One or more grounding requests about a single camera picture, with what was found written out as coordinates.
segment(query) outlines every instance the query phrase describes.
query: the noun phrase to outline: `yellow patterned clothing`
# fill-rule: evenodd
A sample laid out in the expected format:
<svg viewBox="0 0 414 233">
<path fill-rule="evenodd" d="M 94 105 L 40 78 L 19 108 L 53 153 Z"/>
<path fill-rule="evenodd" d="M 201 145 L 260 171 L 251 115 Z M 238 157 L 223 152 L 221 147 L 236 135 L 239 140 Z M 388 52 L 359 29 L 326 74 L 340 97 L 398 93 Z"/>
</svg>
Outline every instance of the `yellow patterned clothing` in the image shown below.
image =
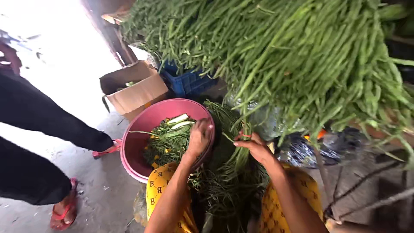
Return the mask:
<svg viewBox="0 0 414 233">
<path fill-rule="evenodd" d="M 309 205 L 319 215 L 322 220 L 322 204 L 318 184 L 306 172 L 297 167 L 283 166 L 288 174 L 291 184 L 295 187 L 299 195 L 306 198 Z M 283 209 L 277 198 L 276 190 L 269 183 L 266 187 L 265 195 L 262 199 L 262 215 L 260 217 L 260 233 L 290 233 Z"/>
<path fill-rule="evenodd" d="M 157 204 L 159 198 L 167 187 L 168 182 L 172 178 L 174 172 L 177 169 L 176 163 L 169 163 L 164 166 L 161 166 L 154 171 L 148 177 L 147 183 L 147 216 L 149 218 L 154 211 L 155 205 Z M 195 225 L 193 212 L 190 207 L 190 190 L 188 190 L 188 202 L 184 206 L 184 214 L 181 220 L 177 223 L 174 233 L 198 233 L 197 227 Z"/>
<path fill-rule="evenodd" d="M 322 205 L 316 181 L 306 172 L 303 172 L 296 167 L 284 165 L 284 168 L 289 176 L 291 184 L 294 185 L 301 196 L 306 198 L 313 210 L 315 210 L 322 219 Z M 169 163 L 155 169 L 149 175 L 147 184 L 148 220 L 176 169 L 176 163 Z M 190 208 L 190 202 L 190 196 L 188 195 L 188 202 L 185 204 L 183 217 L 177 223 L 174 233 L 198 233 L 193 213 Z M 271 183 L 266 187 L 266 192 L 262 199 L 260 233 L 290 233 L 276 191 Z"/>
</svg>

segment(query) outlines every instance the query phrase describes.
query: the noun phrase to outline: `person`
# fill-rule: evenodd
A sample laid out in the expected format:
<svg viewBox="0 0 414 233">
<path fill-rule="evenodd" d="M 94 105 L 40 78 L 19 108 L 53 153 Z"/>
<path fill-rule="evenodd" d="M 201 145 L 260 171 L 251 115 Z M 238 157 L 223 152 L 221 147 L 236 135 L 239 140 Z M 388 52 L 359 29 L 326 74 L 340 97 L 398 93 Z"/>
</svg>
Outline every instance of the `person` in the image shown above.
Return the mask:
<svg viewBox="0 0 414 233">
<path fill-rule="evenodd" d="M 94 158 L 119 150 L 122 141 L 87 126 L 19 76 L 16 50 L 0 42 L 0 122 L 70 141 L 93 151 Z M 69 179 L 49 160 L 0 136 L 0 197 L 32 205 L 54 204 L 50 226 L 67 229 L 76 218 L 75 178 Z"/>
<path fill-rule="evenodd" d="M 211 128 L 206 120 L 197 121 L 180 163 L 166 164 L 150 174 L 145 233 L 198 233 L 190 208 L 187 180 L 191 165 L 208 146 Z M 260 232 L 328 233 L 321 221 L 321 203 L 312 177 L 296 168 L 284 169 L 256 133 L 251 135 L 250 141 L 236 141 L 234 145 L 248 148 L 271 179 L 262 199 Z"/>
</svg>

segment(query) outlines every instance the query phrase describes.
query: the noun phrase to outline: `open cardboard box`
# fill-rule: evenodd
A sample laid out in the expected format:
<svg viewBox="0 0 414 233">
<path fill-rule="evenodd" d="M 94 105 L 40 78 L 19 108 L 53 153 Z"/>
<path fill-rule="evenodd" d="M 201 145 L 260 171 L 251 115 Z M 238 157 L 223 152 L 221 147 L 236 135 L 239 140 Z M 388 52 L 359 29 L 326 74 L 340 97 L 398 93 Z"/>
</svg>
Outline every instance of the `open cardboard box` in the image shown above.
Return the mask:
<svg viewBox="0 0 414 233">
<path fill-rule="evenodd" d="M 135 84 L 126 87 L 125 83 Z M 116 111 L 129 121 L 152 104 L 166 99 L 168 88 L 158 71 L 147 61 L 138 61 L 121 70 L 108 73 L 100 78 L 102 97 L 107 110 L 109 107 L 105 97 L 112 103 Z"/>
</svg>

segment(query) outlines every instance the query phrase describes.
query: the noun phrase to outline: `pink sandal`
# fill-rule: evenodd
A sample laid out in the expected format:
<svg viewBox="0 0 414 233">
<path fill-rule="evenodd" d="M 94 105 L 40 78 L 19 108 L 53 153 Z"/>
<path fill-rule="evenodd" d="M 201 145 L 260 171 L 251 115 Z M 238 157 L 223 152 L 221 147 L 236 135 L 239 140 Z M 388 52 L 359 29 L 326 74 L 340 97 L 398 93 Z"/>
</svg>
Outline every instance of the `pink sandal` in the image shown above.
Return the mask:
<svg viewBox="0 0 414 233">
<path fill-rule="evenodd" d="M 114 149 L 112 149 L 112 150 L 110 150 L 108 152 L 98 152 L 98 151 L 92 152 L 92 155 L 93 155 L 94 159 L 99 159 L 104 154 L 109 154 L 109 153 L 114 153 L 116 151 L 120 151 L 121 150 L 121 146 L 122 146 L 122 139 L 115 139 L 114 141 L 118 144 Z"/>
<path fill-rule="evenodd" d="M 54 230 L 64 231 L 70 225 L 72 225 L 72 223 L 75 221 L 76 214 L 77 214 L 76 213 L 76 203 L 77 203 L 77 198 L 76 198 L 77 180 L 76 180 L 76 178 L 70 178 L 70 183 L 72 184 L 72 191 L 75 191 L 75 197 L 73 198 L 73 200 L 71 200 L 71 203 L 69 203 L 67 206 L 65 206 L 65 211 L 63 212 L 63 214 L 56 213 L 55 212 L 55 207 L 53 207 L 50 227 L 52 229 L 54 229 Z M 61 226 L 52 226 L 52 221 L 54 221 L 54 220 L 60 220 L 60 221 L 62 221 L 66 217 L 68 211 L 71 208 L 75 208 L 75 217 L 74 217 L 74 219 L 70 223 L 67 223 L 67 224 L 66 223 L 63 223 L 63 225 L 61 225 Z"/>
</svg>

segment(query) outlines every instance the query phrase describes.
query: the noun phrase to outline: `pink plastic basin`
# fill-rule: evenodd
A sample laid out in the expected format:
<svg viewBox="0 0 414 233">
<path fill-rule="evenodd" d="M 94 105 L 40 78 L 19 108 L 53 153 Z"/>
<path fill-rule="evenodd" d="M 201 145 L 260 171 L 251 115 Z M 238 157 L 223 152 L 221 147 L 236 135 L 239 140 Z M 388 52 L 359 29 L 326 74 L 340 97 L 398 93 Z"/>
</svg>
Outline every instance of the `pink plastic basin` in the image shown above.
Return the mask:
<svg viewBox="0 0 414 233">
<path fill-rule="evenodd" d="M 144 147 L 147 144 L 149 134 L 130 133 L 129 131 L 146 131 L 149 132 L 157 127 L 165 118 L 173 118 L 186 113 L 192 119 L 200 120 L 208 118 L 214 125 L 212 117 L 208 110 L 201 104 L 187 99 L 170 99 L 156 103 L 135 117 L 123 136 L 123 145 L 121 147 L 121 161 L 125 170 L 136 180 L 147 183 L 148 176 L 153 168 L 147 164 L 143 157 Z M 210 144 L 195 162 L 193 168 L 199 167 L 208 157 L 214 142 L 215 127 L 211 134 Z"/>
</svg>

